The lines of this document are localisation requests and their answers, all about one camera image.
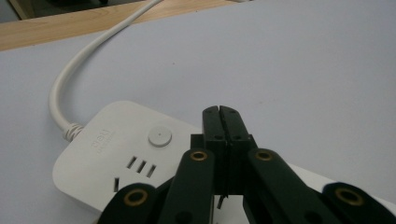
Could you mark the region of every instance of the cable strain relief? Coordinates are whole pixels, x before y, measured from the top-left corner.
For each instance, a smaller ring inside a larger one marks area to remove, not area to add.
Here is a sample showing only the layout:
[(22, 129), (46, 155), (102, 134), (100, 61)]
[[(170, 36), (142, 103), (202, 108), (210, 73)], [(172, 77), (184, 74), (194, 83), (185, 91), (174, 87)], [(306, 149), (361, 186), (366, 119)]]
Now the cable strain relief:
[(77, 124), (77, 123), (71, 123), (67, 129), (64, 130), (64, 139), (68, 142), (72, 142), (73, 139), (77, 137), (77, 135), (82, 131), (84, 126)]

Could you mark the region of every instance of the power strip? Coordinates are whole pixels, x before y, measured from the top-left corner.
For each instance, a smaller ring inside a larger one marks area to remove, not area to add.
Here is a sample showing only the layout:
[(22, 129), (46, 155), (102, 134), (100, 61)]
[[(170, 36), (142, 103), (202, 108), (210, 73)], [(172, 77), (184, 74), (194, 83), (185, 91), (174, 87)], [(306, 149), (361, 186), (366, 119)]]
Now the power strip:
[[(173, 177), (192, 133), (201, 129), (132, 102), (103, 108), (64, 150), (53, 168), (56, 187), (103, 211), (119, 189), (146, 183), (159, 187)], [(334, 181), (290, 166), (312, 189)], [(396, 213), (396, 205), (379, 200)], [(214, 223), (248, 223), (241, 196), (216, 209)]]

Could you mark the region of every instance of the white cable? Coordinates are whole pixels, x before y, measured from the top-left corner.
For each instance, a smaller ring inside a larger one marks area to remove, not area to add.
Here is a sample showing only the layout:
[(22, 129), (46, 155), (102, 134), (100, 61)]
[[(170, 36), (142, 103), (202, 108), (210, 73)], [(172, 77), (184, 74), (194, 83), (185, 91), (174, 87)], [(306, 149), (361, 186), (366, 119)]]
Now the white cable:
[(61, 111), (60, 95), (62, 94), (67, 80), (102, 43), (107, 41), (111, 36), (115, 35), (125, 27), (129, 26), (134, 20), (136, 20), (155, 5), (159, 4), (161, 1), (162, 0), (151, 0), (127, 19), (121, 21), (117, 25), (98, 36), (90, 44), (83, 48), (76, 56), (74, 56), (73, 59), (70, 60), (70, 62), (64, 67), (59, 76), (55, 79), (55, 82), (53, 83), (49, 93), (49, 112), (58, 127), (64, 132), (64, 138), (67, 141), (73, 141), (73, 138), (75, 138), (83, 128), (79, 124), (69, 122)]

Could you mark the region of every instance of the outlet slot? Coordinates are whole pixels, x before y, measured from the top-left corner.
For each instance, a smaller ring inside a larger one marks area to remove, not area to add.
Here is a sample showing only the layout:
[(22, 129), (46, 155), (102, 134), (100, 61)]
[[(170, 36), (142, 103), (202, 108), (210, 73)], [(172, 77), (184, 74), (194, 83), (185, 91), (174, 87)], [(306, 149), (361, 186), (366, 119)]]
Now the outlet slot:
[(137, 157), (133, 156), (131, 158), (131, 160), (129, 161), (128, 165), (126, 166), (126, 168), (131, 169), (131, 167), (134, 165), (134, 162), (136, 161)]
[(120, 184), (120, 178), (116, 177), (114, 178), (114, 192), (119, 192), (119, 184)]
[(140, 163), (139, 168), (137, 168), (137, 172), (140, 174), (140, 172), (142, 172), (143, 168), (145, 168), (146, 165), (146, 161), (142, 161), (142, 163)]
[(148, 174), (146, 177), (150, 178), (152, 176), (152, 173), (154, 173), (155, 168), (157, 168), (156, 165), (152, 165), (151, 168), (149, 168)]

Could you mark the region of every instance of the round button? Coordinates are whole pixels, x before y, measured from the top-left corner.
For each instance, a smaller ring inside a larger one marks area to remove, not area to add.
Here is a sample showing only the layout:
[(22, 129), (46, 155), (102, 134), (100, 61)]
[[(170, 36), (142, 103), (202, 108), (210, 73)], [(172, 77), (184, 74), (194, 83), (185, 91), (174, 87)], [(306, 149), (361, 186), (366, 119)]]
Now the round button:
[(171, 142), (171, 140), (171, 131), (163, 126), (154, 127), (148, 133), (148, 141), (154, 147), (165, 147)]

